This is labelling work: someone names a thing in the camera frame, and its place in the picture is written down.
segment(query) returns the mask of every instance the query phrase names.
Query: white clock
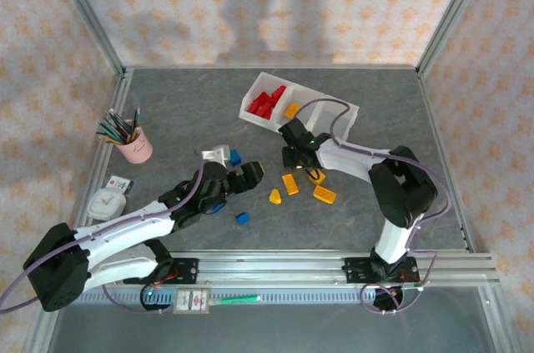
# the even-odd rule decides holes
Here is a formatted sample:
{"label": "white clock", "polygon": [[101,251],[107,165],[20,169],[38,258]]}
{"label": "white clock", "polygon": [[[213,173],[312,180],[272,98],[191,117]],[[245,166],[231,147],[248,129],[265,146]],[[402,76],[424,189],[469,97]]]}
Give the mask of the white clock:
{"label": "white clock", "polygon": [[93,194],[87,211],[94,219],[109,221],[120,217],[125,205],[126,198],[120,190],[104,188]]}

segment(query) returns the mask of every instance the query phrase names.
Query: card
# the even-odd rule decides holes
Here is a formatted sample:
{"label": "card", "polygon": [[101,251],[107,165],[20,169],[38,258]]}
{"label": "card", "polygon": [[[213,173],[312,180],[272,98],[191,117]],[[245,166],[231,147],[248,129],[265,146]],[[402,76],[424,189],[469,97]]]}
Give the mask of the card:
{"label": "card", "polygon": [[119,189],[123,194],[126,194],[129,191],[129,186],[133,182],[129,179],[121,178],[120,176],[112,175],[109,178],[108,184],[106,184],[107,189]]}
{"label": "card", "polygon": [[208,314],[209,289],[177,289],[174,314]]}

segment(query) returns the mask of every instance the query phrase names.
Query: red block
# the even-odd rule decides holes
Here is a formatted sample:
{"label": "red block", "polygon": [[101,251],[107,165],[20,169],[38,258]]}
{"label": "red block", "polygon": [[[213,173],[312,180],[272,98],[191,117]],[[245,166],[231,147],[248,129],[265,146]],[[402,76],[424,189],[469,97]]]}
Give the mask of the red block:
{"label": "red block", "polygon": [[259,115],[261,118],[265,118],[265,115],[267,115],[267,113],[269,112],[269,108],[269,103],[262,105],[256,115]]}
{"label": "red block", "polygon": [[267,113],[264,115],[263,118],[265,119],[270,119],[270,115],[273,113],[273,108],[272,107],[269,107],[269,111],[267,111]]}
{"label": "red block", "polygon": [[269,98],[270,96],[266,92],[261,92],[255,101],[258,102],[259,106],[262,106],[269,101]]}
{"label": "red block", "polygon": [[280,98],[280,96],[282,95],[282,93],[285,91],[285,86],[282,85],[280,86],[279,88],[277,88],[275,90],[275,92],[273,93],[272,97],[276,97],[276,98]]}
{"label": "red block", "polygon": [[247,109],[247,112],[256,113],[258,111],[258,108],[259,108],[259,103],[258,103],[258,99],[256,99],[252,102],[249,109]]}

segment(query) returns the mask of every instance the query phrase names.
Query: green pen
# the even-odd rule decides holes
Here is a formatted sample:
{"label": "green pen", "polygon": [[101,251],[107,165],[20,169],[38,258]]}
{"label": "green pen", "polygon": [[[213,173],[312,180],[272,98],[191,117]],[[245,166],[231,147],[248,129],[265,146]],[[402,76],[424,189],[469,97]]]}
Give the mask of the green pen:
{"label": "green pen", "polygon": [[223,299],[210,299],[209,305],[232,305],[233,303],[252,303],[260,301],[259,295],[224,297]]}
{"label": "green pen", "polygon": [[120,135],[117,134],[116,131],[113,131],[113,130],[111,130],[111,129],[106,128],[106,127],[104,126],[103,123],[100,123],[99,125],[101,126],[102,130],[103,130],[103,131],[104,131],[104,132],[105,132],[111,139],[117,140],[117,141],[120,142],[121,144],[124,143],[123,138],[120,137]]}

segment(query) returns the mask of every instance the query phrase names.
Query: red toy brick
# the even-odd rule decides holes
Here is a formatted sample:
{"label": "red toy brick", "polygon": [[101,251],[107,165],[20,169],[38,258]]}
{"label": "red toy brick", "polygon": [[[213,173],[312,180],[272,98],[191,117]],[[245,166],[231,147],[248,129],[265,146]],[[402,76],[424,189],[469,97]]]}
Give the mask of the red toy brick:
{"label": "red toy brick", "polygon": [[270,115],[273,113],[273,108],[272,107],[269,107],[269,111],[267,111],[267,113],[265,114],[265,116],[263,118],[265,119],[270,119]]}
{"label": "red toy brick", "polygon": [[252,104],[250,105],[249,109],[247,109],[247,112],[249,113],[256,113],[259,108],[258,100],[254,100]]}
{"label": "red toy brick", "polygon": [[265,118],[265,115],[267,115],[267,113],[269,112],[269,108],[269,103],[262,105],[256,115],[259,115],[261,118]]}
{"label": "red toy brick", "polygon": [[259,106],[262,106],[269,101],[269,98],[270,96],[266,92],[261,92],[255,101],[258,102]]}
{"label": "red toy brick", "polygon": [[282,93],[285,91],[285,86],[280,86],[279,88],[277,88],[275,90],[275,92],[272,94],[273,97],[277,97],[277,98],[280,98],[280,96],[282,95]]}
{"label": "red toy brick", "polygon": [[276,96],[272,96],[270,99],[269,99],[269,105],[271,107],[274,107],[277,103],[278,103],[278,100],[280,100],[280,96],[279,97],[276,97]]}

